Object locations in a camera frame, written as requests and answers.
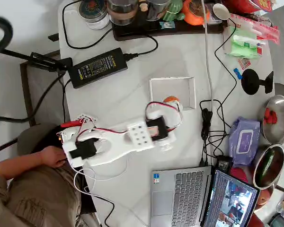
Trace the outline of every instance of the wet wipes package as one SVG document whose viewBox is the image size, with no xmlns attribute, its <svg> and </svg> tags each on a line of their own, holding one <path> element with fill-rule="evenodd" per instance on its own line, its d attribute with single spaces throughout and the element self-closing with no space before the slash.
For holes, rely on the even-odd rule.
<svg viewBox="0 0 284 227">
<path fill-rule="evenodd" d="M 253 160 L 260 136 L 260 122 L 239 117 L 232 125 L 228 140 L 234 166 L 249 165 Z"/>
</svg>

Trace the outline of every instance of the green package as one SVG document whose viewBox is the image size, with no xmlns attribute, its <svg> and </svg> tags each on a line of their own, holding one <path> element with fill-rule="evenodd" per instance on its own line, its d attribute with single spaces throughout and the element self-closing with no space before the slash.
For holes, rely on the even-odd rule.
<svg viewBox="0 0 284 227">
<path fill-rule="evenodd" d="M 226 29 L 228 30 L 226 33 L 230 35 L 234 30 L 234 26 L 228 26 Z M 228 48 L 225 48 L 226 54 L 247 59 L 261 57 L 258 48 L 262 49 L 262 44 L 257 41 L 255 33 L 237 28 L 227 45 Z"/>
</svg>

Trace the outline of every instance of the open box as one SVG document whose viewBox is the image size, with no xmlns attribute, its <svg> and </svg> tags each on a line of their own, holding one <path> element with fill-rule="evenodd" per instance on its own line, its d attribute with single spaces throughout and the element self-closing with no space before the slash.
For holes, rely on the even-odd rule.
<svg viewBox="0 0 284 227">
<path fill-rule="evenodd" d="M 183 110 L 196 108 L 193 77 L 151 78 L 150 93 L 151 101 L 163 102 L 168 96 L 174 96 L 183 105 Z"/>
</svg>

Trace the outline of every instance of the laptop keyboard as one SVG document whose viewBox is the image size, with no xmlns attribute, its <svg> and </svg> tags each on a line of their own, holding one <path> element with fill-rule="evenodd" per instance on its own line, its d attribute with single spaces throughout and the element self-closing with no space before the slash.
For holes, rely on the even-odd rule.
<svg viewBox="0 0 284 227">
<path fill-rule="evenodd" d="M 172 227 L 194 226 L 201 198 L 203 171 L 176 175 Z"/>
</svg>

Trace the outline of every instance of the vacuum hose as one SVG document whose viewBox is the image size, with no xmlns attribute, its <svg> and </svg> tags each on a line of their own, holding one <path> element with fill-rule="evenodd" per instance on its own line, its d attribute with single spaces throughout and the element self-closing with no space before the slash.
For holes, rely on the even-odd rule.
<svg viewBox="0 0 284 227">
<path fill-rule="evenodd" d="M 9 21 L 0 17 L 0 28 L 4 32 L 4 37 L 0 41 L 0 52 L 3 51 L 10 43 L 13 37 L 13 28 Z"/>
</svg>

